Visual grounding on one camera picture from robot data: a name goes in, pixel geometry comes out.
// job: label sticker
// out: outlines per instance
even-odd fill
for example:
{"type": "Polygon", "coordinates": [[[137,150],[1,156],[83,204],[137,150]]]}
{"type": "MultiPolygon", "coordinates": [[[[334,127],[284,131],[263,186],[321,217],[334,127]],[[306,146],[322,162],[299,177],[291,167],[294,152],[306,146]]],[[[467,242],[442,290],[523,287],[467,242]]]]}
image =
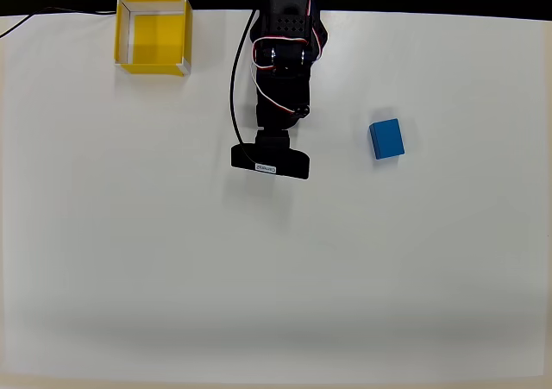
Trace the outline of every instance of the label sticker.
{"type": "Polygon", "coordinates": [[[276,173],[276,167],[255,163],[255,171],[265,172],[265,173],[276,173]]]}

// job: yellow box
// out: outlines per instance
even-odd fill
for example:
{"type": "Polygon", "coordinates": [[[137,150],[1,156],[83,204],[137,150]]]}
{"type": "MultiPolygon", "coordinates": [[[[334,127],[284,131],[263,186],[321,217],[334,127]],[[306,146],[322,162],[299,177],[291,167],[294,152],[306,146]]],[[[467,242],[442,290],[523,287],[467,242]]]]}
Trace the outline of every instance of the yellow box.
{"type": "Polygon", "coordinates": [[[191,73],[188,0],[117,0],[115,64],[133,74],[191,73]]]}

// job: open box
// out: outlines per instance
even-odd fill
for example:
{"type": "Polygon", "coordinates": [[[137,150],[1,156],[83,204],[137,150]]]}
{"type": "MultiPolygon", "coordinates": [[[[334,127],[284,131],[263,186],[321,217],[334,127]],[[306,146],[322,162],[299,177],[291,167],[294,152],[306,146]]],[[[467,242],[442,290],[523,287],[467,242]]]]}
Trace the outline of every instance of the open box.
{"type": "Polygon", "coordinates": [[[117,0],[115,63],[133,74],[191,73],[188,0],[117,0]]]}

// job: black cable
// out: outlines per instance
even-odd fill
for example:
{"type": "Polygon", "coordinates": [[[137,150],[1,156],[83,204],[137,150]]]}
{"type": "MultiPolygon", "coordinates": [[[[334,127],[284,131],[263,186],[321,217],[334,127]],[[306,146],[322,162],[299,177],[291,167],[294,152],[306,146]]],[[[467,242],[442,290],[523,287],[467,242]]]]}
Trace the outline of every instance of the black cable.
{"type": "Polygon", "coordinates": [[[240,142],[240,146],[241,146],[241,149],[243,150],[243,153],[253,163],[257,163],[257,162],[255,162],[253,159],[249,157],[248,152],[246,151],[245,145],[243,143],[242,136],[240,135],[238,124],[235,121],[234,82],[235,82],[235,69],[238,67],[238,60],[240,59],[240,54],[242,53],[243,42],[245,41],[245,37],[248,36],[248,31],[249,31],[249,28],[251,27],[251,22],[253,21],[253,17],[255,16],[256,11],[257,11],[256,9],[251,11],[251,16],[249,16],[248,23],[246,24],[245,29],[243,30],[243,35],[241,36],[241,41],[240,41],[240,45],[238,46],[238,51],[235,53],[234,66],[232,67],[232,76],[230,77],[230,115],[232,115],[232,124],[234,124],[235,135],[238,137],[238,141],[240,142]]]}
{"type": "Polygon", "coordinates": [[[25,21],[28,21],[29,18],[31,18],[32,16],[36,16],[37,14],[41,14],[41,13],[44,13],[44,12],[48,12],[48,11],[51,11],[51,10],[57,10],[57,11],[62,11],[62,12],[71,12],[71,13],[76,13],[76,14],[90,14],[90,15],[93,15],[93,16],[113,16],[116,12],[115,11],[105,11],[105,12],[99,12],[99,11],[78,11],[76,9],[67,9],[67,8],[58,8],[58,7],[45,7],[43,9],[39,9],[38,11],[35,11],[33,12],[32,14],[29,14],[28,16],[26,16],[25,18],[23,18],[22,20],[20,20],[16,25],[14,25],[12,28],[4,31],[3,33],[0,34],[0,38],[3,38],[5,37],[6,35],[8,35],[9,33],[11,33],[14,29],[16,29],[17,27],[19,27],[21,24],[23,24],[25,21]]]}

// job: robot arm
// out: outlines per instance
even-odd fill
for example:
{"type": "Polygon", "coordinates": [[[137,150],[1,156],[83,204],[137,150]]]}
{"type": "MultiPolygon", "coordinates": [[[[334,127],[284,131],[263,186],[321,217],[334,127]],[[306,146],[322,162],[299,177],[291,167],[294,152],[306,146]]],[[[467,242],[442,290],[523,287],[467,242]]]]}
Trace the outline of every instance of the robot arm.
{"type": "Polygon", "coordinates": [[[328,40],[315,0],[263,0],[250,39],[257,124],[263,129],[255,143],[239,137],[232,166],[307,179],[309,157],[290,149],[287,130],[311,112],[311,66],[328,40]]]}

